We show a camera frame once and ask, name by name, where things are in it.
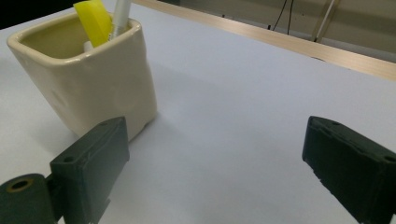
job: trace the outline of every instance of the ceramic cup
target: ceramic cup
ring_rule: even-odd
[[[7,44],[64,124],[82,136],[124,116],[134,138],[157,113],[142,26],[84,52],[89,39],[77,13],[11,35]]]

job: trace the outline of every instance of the white table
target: white table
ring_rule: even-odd
[[[48,175],[77,140],[6,45],[70,11],[0,31],[1,183]],[[396,150],[395,82],[135,4],[131,17],[159,111],[130,143],[100,223],[357,223],[302,161],[306,123],[334,119]]]

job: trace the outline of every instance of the yellow marker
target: yellow marker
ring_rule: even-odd
[[[83,1],[73,6],[93,47],[106,43],[111,33],[111,18],[101,0]]]

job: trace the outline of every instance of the black wire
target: black wire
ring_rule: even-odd
[[[290,24],[291,24],[291,12],[293,11],[293,3],[294,3],[294,0],[291,0],[291,4],[290,4],[290,14],[289,14],[289,25],[288,25],[288,34],[289,34]]]
[[[282,10],[280,11],[279,17],[277,18],[277,21],[276,21],[276,23],[275,23],[275,25],[274,25],[273,31],[275,30],[275,28],[276,28],[276,26],[277,26],[277,23],[279,22],[280,17],[282,16],[283,10],[285,10],[285,6],[286,6],[286,3],[287,3],[287,2],[288,2],[288,0],[285,0],[285,3],[283,4]]]

